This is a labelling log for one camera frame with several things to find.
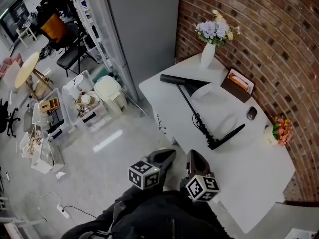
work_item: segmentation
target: white floor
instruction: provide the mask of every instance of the white floor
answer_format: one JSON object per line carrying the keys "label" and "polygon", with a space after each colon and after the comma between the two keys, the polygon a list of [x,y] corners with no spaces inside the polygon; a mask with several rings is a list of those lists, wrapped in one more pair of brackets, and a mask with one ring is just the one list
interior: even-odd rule
{"label": "white floor", "polygon": [[[48,40],[41,36],[37,42],[28,37],[25,42],[26,49],[20,44],[13,55],[21,53],[26,60],[35,51],[40,51]],[[61,88],[65,83],[75,77],[56,65],[61,56],[58,52],[40,61],[37,70],[44,72],[51,70],[54,87]],[[90,59],[81,61],[82,71],[92,71],[98,65]],[[13,107],[18,106],[24,93],[13,97]],[[9,91],[3,81],[0,81],[0,98],[7,100]],[[7,170],[11,181],[4,180],[5,195],[10,197],[10,204],[17,217],[36,220],[42,217],[47,219],[44,224],[34,226],[40,237],[32,234],[30,238],[58,239],[68,229],[74,226],[71,219],[65,219],[57,210],[59,198],[49,194],[42,198],[35,198],[29,194],[40,196],[48,192],[56,192],[62,198],[61,205],[72,205],[95,216],[106,209],[123,191],[130,187],[127,180],[127,167],[139,160],[142,156],[162,147],[177,150],[177,159],[174,168],[168,177],[168,185],[178,188],[181,178],[186,176],[186,155],[178,146],[171,146],[166,137],[158,130],[152,109],[147,102],[142,102],[150,116],[141,115],[140,111],[129,105],[123,115],[112,124],[103,128],[95,135],[75,131],[70,139],[61,148],[65,173],[60,179],[54,173],[46,175],[31,169],[31,160],[22,158],[18,145],[24,135],[23,115],[26,106],[17,113],[21,117],[15,127],[17,138],[8,137],[6,133],[0,135],[0,164],[2,175]],[[108,139],[105,147],[99,150],[96,146]],[[243,234],[227,211],[220,206],[210,203],[221,223],[231,235],[240,239],[283,239],[292,227],[301,229],[317,229],[319,222],[319,209],[290,208],[276,204],[271,211],[248,234]],[[67,209],[76,224],[92,220],[92,218],[78,210]]]}

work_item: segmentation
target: wooden table top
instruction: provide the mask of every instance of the wooden table top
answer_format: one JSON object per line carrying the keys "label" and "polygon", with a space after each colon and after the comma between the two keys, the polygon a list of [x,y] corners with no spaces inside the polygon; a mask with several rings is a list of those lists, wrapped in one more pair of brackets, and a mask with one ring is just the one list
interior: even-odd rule
{"label": "wooden table top", "polygon": [[26,82],[38,63],[40,52],[33,53],[23,64],[15,78],[15,87],[20,88]]}

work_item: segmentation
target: round table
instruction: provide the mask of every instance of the round table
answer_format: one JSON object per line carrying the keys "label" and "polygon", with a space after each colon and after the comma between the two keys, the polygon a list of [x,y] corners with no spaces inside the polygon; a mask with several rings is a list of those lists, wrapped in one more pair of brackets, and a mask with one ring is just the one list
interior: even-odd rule
{"label": "round table", "polygon": [[38,70],[36,70],[36,68],[35,68],[35,66],[38,63],[39,57],[40,57],[40,53],[39,52],[33,53],[25,61],[25,63],[22,65],[20,71],[18,72],[18,74],[17,74],[17,76],[15,78],[15,87],[18,89],[18,88],[20,88],[23,85],[23,83],[26,83],[28,85],[28,87],[30,88],[32,94],[34,95],[34,97],[38,101],[39,101],[38,96],[34,93],[33,88],[31,87],[31,85],[27,81],[27,79],[29,78],[31,73],[33,73],[44,85],[46,85],[47,88],[49,88],[50,90],[53,91],[53,89],[43,79],[43,78],[45,78],[45,76],[42,73],[40,73]]}

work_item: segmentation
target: table leg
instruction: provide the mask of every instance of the table leg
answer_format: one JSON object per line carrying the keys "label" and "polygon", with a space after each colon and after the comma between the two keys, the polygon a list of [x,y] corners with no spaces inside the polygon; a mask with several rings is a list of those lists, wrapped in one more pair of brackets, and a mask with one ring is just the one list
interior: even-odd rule
{"label": "table leg", "polygon": [[19,38],[20,39],[20,41],[25,45],[25,47],[28,49],[29,47],[28,47],[28,45],[24,42],[24,40],[20,37]]}
{"label": "table leg", "polygon": [[30,33],[32,34],[32,36],[34,37],[34,39],[37,41],[38,39],[36,38],[36,36],[34,35],[33,31],[29,28]]}
{"label": "table leg", "polygon": [[44,74],[40,73],[38,70],[34,69],[34,71],[36,71],[36,73],[40,76],[42,76],[43,78],[49,78],[49,77],[46,77]]}
{"label": "table leg", "polygon": [[47,84],[47,82],[46,82],[44,79],[42,79],[41,75],[38,74],[38,72],[39,72],[39,71],[36,70],[36,69],[33,70],[33,73],[35,74],[35,76],[38,77],[39,80],[40,80],[42,83],[44,83],[51,91],[53,91],[53,88],[51,88],[50,85]]}
{"label": "table leg", "polygon": [[23,221],[21,224],[19,222],[17,222],[16,226],[18,228],[23,228],[23,227],[27,227],[27,226],[32,226],[32,225],[44,223],[44,222],[47,222],[46,218],[36,220],[36,221]]}
{"label": "table leg", "polygon": [[37,101],[40,101],[40,99],[38,98],[38,96],[35,94],[35,92],[33,92],[33,88],[31,87],[31,85],[29,84],[28,81],[25,81],[26,85],[29,87],[29,89],[31,90],[31,93],[34,95],[35,99]]}

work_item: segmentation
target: gray door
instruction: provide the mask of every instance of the gray door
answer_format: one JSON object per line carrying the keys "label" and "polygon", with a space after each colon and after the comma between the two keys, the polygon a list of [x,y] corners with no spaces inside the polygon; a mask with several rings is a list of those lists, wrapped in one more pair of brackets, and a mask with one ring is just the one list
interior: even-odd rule
{"label": "gray door", "polygon": [[120,44],[138,84],[172,66],[179,0],[108,0]]}

